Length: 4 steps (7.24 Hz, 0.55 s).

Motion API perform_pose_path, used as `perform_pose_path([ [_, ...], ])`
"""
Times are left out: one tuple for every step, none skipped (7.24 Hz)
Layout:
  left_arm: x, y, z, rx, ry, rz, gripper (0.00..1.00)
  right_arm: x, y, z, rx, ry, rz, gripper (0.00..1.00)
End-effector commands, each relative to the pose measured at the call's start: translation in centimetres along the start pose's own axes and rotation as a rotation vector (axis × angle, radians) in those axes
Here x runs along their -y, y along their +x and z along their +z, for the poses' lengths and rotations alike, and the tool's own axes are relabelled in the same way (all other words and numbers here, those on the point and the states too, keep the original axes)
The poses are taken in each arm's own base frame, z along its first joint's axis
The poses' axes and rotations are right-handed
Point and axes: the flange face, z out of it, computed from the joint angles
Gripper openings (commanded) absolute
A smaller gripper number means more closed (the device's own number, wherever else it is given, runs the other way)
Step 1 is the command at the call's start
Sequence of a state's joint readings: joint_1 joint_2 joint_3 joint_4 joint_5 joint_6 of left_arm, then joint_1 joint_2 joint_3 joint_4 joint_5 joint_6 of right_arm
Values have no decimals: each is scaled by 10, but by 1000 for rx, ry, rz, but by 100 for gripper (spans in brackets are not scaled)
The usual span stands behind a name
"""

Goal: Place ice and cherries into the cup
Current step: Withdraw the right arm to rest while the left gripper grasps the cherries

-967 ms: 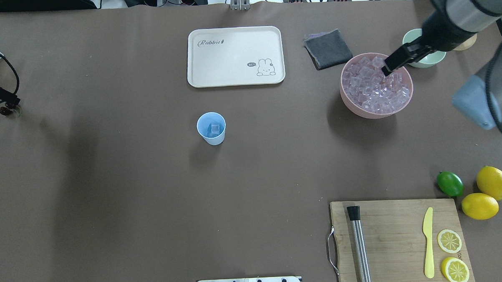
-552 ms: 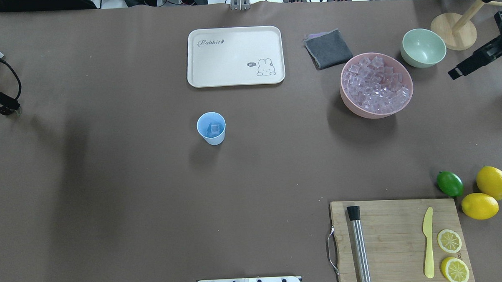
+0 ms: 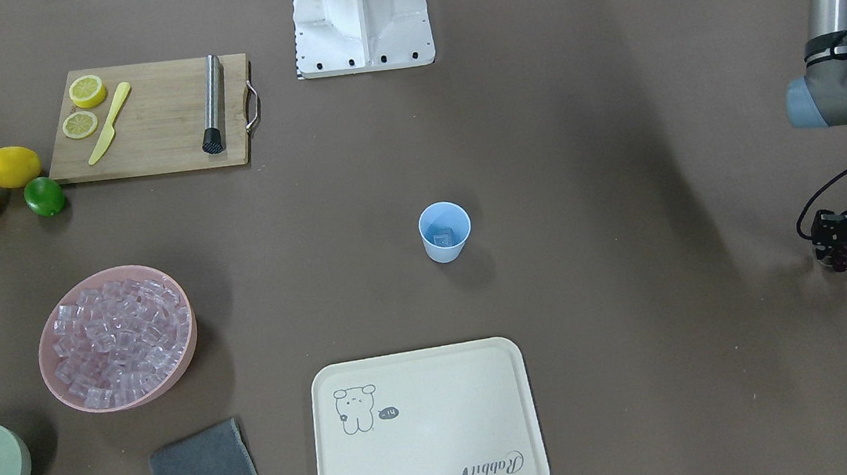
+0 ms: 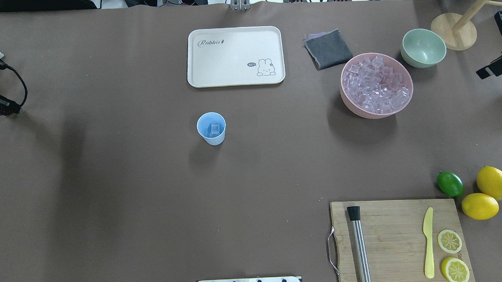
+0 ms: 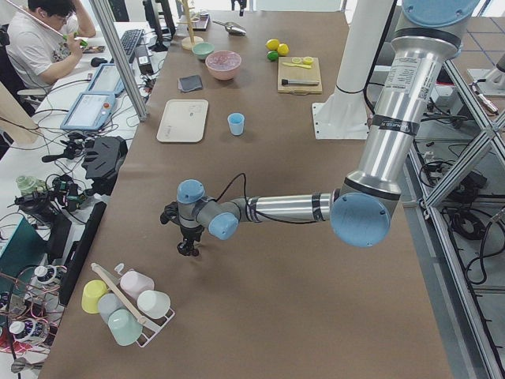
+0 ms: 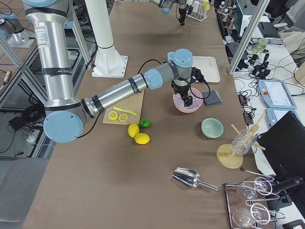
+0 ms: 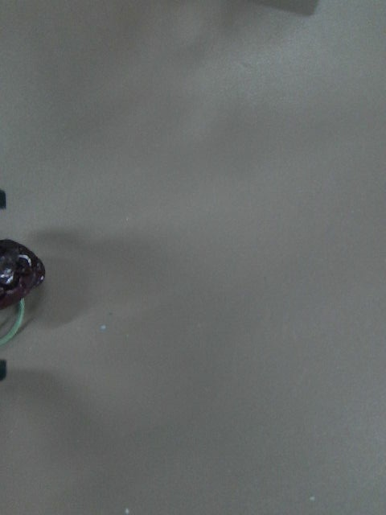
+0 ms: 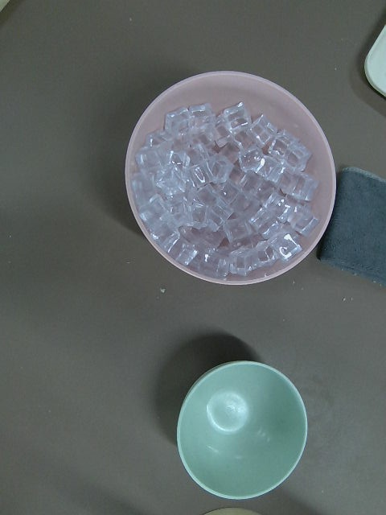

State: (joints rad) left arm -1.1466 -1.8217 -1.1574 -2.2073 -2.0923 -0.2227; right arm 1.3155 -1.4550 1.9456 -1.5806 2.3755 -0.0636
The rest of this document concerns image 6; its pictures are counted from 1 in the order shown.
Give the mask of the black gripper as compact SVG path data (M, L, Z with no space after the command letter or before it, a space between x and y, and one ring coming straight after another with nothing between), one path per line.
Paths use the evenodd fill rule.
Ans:
M188 91L191 90L191 80L198 81L200 83L204 83L204 76L201 73L200 69L196 67L192 68L191 76L189 77L189 81L184 78L179 78L176 82L185 82L186 85L178 85L175 81L171 82L171 87L174 90L175 94L179 94L181 99L184 102L185 107L189 107L193 104L193 97L188 95Z
M187 2L178 2L178 7L179 7L179 23L184 26L185 25L185 17L186 15L192 13L193 7L192 4L187 3Z

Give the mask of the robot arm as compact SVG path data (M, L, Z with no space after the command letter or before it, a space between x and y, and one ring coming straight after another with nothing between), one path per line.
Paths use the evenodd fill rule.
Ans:
M190 15L193 11L192 3L188 3L187 0L151 0L150 2L157 5L159 8L162 9L162 12L165 14L169 14L172 6L177 4L179 8L179 15L180 17L177 18L180 25L185 25L185 19L188 15Z
M70 0L26 0L26 18L33 24L44 77L47 102L43 122L45 135L57 143L69 143L83 137L84 125L118 102L149 88L161 88L170 83L186 106L192 104L188 95L190 84L199 70L193 66L193 55L187 49L168 53L166 62L111 86L106 84L98 92L99 76L124 76L127 57L116 51L109 13L103 0L85 2L97 44L92 80L86 86L93 91L83 99L75 95L72 71L67 54L64 27L73 10Z

